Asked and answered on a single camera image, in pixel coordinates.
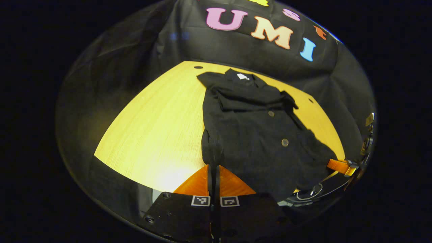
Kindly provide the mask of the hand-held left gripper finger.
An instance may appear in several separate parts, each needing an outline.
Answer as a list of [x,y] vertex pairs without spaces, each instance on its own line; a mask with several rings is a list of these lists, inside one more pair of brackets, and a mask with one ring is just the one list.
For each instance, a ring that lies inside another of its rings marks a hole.
[[141,220],[141,227],[174,243],[210,243],[212,172],[206,165],[174,192],[161,192]]
[[230,195],[228,171],[218,166],[213,177],[213,236],[216,243],[282,243],[291,226],[276,200],[268,193]]

